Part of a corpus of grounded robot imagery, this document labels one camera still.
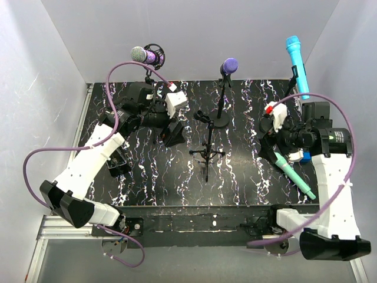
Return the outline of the black round base stand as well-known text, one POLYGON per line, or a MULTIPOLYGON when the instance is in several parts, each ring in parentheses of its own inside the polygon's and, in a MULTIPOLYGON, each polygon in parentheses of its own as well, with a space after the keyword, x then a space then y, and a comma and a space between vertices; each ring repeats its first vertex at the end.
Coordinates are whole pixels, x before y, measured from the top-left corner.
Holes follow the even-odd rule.
MULTIPOLYGON (((292 76, 292 78, 289 80, 288 89, 285 92, 285 97, 290 95, 290 92, 293 90, 293 88, 295 88, 295 85, 296 81, 292 76)), ((265 111, 263 117, 259 121, 259 129, 262 133, 267 134, 272 134, 273 132, 275 132, 273 130, 273 122, 271 119, 267 118, 267 115, 265 115, 265 111)))
POLYGON ((230 74, 223 74, 220 81, 221 96, 218 102, 217 111, 210 113, 210 118, 214 121, 214 127, 217 129, 226 128, 230 123, 230 117, 224 110, 224 96, 226 89, 232 88, 233 82, 230 78, 230 74))

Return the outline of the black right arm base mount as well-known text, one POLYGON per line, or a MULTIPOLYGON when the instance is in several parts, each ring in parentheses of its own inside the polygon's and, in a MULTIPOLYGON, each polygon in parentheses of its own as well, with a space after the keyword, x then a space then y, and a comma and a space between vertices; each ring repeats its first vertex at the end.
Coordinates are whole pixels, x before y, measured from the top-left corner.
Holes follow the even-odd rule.
POLYGON ((247 228, 247 233, 250 236, 263 236, 263 235, 283 235, 286 230, 279 226, 271 226, 267 217, 256 218, 247 228))

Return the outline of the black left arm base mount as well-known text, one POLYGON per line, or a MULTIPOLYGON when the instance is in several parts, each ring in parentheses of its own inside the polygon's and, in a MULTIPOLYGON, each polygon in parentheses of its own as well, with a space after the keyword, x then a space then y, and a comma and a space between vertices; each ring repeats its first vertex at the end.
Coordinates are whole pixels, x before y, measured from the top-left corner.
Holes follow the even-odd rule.
MULTIPOLYGON (((125 221, 125 229, 123 232, 131 237, 143 236, 144 234, 144 219, 136 217, 128 217, 125 221)), ((92 236, 116 236, 116 234, 110 233, 100 228, 93 227, 92 236)))

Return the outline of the black right round base stand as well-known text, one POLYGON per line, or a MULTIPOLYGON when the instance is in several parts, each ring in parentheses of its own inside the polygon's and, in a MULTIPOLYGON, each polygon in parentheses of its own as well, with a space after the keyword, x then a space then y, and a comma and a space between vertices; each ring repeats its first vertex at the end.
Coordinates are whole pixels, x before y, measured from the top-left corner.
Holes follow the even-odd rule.
MULTIPOLYGON (((285 97, 290 95, 290 92, 293 90, 293 88, 295 88, 295 85, 296 81, 292 76, 292 78, 289 80, 288 89, 285 92, 285 97)), ((267 134, 272 134, 273 132, 275 132, 273 130, 273 122, 271 119, 267 118, 267 115, 265 115, 265 111, 263 117, 259 121, 259 129, 262 133, 267 134)))

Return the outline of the mint green microphone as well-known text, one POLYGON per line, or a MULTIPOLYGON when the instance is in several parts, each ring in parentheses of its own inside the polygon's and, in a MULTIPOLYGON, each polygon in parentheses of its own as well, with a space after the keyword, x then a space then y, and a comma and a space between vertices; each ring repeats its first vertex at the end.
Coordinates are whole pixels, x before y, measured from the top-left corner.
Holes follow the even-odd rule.
POLYGON ((286 159, 278 152, 275 152, 276 161, 274 164, 280 168, 288 178, 299 188, 299 190, 306 194, 309 199, 315 200, 316 196, 311 191, 309 185, 295 172, 293 167, 286 161, 286 159))

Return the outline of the purple foam head microphone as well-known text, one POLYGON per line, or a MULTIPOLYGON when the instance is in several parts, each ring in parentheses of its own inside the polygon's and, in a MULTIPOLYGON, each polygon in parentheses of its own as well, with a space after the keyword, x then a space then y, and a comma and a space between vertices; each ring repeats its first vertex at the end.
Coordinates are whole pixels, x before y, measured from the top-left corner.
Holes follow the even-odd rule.
POLYGON ((235 58, 228 58, 220 67, 220 73, 224 75, 233 74, 237 71, 239 63, 235 58))

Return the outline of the bright blue microphone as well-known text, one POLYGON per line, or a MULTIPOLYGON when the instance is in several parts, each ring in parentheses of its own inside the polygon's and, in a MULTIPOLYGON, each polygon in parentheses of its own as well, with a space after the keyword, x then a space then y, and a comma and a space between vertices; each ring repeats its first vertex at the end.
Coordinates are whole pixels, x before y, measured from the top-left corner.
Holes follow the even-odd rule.
POLYGON ((305 65, 301 55, 301 43, 297 36, 291 36, 286 40, 286 50, 292 62, 293 78, 296 81, 298 92, 303 94, 302 100, 308 100, 310 95, 309 86, 306 78, 305 65))

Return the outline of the small blue block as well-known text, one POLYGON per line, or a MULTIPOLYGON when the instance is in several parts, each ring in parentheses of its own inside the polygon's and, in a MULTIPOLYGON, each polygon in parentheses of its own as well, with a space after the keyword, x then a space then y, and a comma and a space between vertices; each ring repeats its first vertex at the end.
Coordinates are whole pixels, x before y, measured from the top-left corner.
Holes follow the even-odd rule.
POLYGON ((310 153, 309 152, 306 152, 306 151, 304 151, 303 152, 303 157, 302 157, 302 159, 301 159, 301 163, 309 163, 310 161, 311 161, 311 155, 310 155, 310 153))

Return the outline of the aluminium frame rail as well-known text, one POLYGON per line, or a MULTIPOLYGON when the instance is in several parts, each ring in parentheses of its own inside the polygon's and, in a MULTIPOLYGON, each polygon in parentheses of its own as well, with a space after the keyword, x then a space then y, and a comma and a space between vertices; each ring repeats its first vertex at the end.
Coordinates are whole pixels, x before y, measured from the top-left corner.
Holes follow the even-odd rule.
MULTIPOLYGON (((94 84, 87 84, 84 104, 81 110, 78 126, 74 134, 73 146, 79 144, 81 133, 84 127, 85 117, 90 104, 94 84)), ((38 228, 36 245, 32 254, 28 272, 24 282, 38 282, 42 264, 46 258, 46 251, 51 240, 97 240, 102 239, 99 236, 91 236, 91 225, 85 225, 82 228, 74 228, 59 216, 43 215, 41 224, 38 228)))

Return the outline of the purple glitter silver mesh microphone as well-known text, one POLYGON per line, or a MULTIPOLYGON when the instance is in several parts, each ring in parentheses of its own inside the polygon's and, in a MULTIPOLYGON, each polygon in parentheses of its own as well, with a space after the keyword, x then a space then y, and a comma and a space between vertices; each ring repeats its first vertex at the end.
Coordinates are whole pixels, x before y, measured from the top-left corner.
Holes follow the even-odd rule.
POLYGON ((130 51, 131 59, 135 62, 144 64, 156 65, 160 62, 160 56, 150 50, 146 50, 143 47, 134 47, 130 51))

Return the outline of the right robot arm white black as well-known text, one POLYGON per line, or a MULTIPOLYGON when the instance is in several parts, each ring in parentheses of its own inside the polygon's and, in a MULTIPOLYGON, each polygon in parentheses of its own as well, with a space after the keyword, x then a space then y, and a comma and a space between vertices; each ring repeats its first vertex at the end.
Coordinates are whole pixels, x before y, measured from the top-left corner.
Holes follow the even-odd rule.
POLYGON ((348 129, 334 128, 328 102, 304 103, 299 122, 284 104, 270 102, 260 120, 263 137, 259 156, 284 171, 310 199, 319 201, 319 219, 305 225, 305 218, 288 205, 274 205, 266 220, 273 234, 291 232, 308 260, 350 261, 371 252, 371 243, 361 238, 353 213, 351 182, 346 174, 352 163, 348 129), (315 168, 318 193, 288 164, 309 152, 315 168))

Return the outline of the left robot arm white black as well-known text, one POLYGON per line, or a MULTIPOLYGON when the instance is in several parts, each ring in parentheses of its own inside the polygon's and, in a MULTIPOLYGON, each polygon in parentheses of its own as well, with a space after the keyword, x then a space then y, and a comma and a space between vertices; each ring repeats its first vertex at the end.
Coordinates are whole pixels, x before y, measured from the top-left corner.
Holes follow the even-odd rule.
POLYGON ((39 190, 52 212, 75 228, 85 224, 100 224, 114 236, 121 235, 126 227, 126 217, 113 205, 94 202, 85 196, 97 173, 107 164, 113 164, 113 176, 131 168, 120 161, 120 147, 127 137, 139 127, 159 129, 166 147, 184 143, 183 125, 176 113, 188 104, 184 92, 168 93, 158 98, 152 85, 131 83, 123 96, 107 108, 80 151, 67 168, 53 181, 44 181, 39 190))

